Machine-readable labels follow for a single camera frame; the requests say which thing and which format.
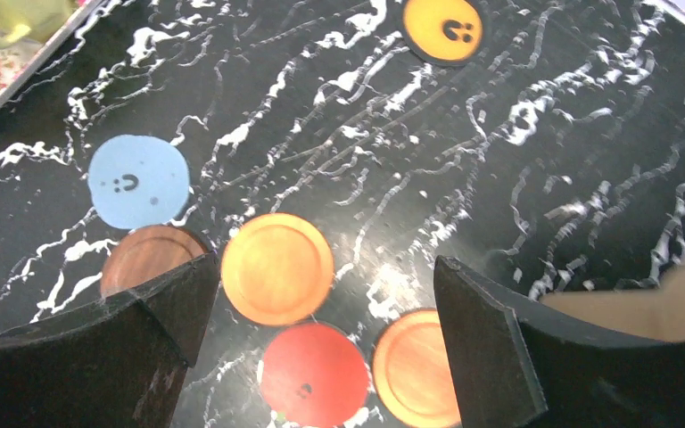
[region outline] red coaster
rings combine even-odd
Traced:
[[[359,349],[329,325],[290,327],[264,353],[261,393],[288,422],[341,425],[364,406],[368,385]]]

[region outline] dark brown wooden disc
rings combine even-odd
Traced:
[[[101,295],[140,285],[207,251],[193,235],[172,226],[149,226],[125,236],[103,264]]]

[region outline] blue disc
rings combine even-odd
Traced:
[[[185,207],[190,188],[179,150],[154,136],[115,136],[94,153],[87,172],[98,216],[119,229],[159,225]]]

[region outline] pink floral pattern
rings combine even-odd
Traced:
[[[0,51],[0,92],[25,70],[41,47],[35,42],[21,41]]]

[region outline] tabletop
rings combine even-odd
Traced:
[[[168,223],[217,253],[261,214],[317,227],[334,288],[313,318],[367,361],[433,307],[438,254],[532,299],[658,286],[685,260],[685,26],[625,0],[475,4],[481,50],[442,67],[399,0],[104,3],[0,111],[0,331],[101,297],[134,227],[96,208],[90,167],[124,135],[182,154]],[[129,183],[162,206],[159,179]],[[257,370],[279,331],[221,292],[172,426],[275,425]],[[345,426],[403,425],[370,393]]]

